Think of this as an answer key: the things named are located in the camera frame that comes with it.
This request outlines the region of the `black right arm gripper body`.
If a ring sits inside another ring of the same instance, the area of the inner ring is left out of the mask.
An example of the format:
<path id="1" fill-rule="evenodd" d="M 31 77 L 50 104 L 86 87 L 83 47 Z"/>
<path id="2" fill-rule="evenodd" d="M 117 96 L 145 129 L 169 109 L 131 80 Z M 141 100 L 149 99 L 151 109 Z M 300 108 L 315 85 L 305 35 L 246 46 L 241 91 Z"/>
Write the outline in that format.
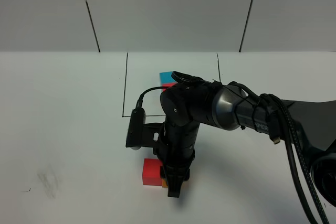
<path id="1" fill-rule="evenodd" d="M 178 126 L 169 119 L 163 123 L 143 125 L 142 139 L 146 142 L 153 141 L 150 147 L 161 162 L 161 179 L 167 181 L 165 172 L 173 173 L 174 166 L 191 165 L 195 158 L 194 145 L 199 126 L 198 122 Z"/>

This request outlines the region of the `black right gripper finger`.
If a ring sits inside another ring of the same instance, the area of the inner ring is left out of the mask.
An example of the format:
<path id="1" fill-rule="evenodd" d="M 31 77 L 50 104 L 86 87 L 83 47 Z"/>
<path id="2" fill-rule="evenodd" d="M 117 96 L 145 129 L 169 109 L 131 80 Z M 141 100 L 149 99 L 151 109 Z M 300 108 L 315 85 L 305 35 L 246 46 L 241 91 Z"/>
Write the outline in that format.
<path id="1" fill-rule="evenodd" d="M 168 196 L 179 198 L 184 181 L 184 169 L 165 166 L 165 180 L 168 186 Z"/>

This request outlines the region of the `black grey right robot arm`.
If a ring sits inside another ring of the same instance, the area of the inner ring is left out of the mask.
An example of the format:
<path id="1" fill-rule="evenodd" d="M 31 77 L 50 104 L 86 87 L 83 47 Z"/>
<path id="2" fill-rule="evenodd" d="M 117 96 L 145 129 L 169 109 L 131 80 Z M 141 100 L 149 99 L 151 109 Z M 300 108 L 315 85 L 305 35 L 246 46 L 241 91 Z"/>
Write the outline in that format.
<path id="1" fill-rule="evenodd" d="M 335 204 L 335 102 L 281 100 L 256 95 L 237 82 L 223 85 L 199 77 L 182 77 L 162 87 L 163 123 L 145 122 L 143 100 L 132 111 L 126 146 L 149 147 L 161 161 L 160 177 L 170 197 L 179 197 L 189 179 L 200 124 L 223 130 L 251 128 L 274 143 L 285 142 L 292 179 L 301 204 L 308 205 L 297 170 L 301 169 L 315 204 L 323 196 Z"/>

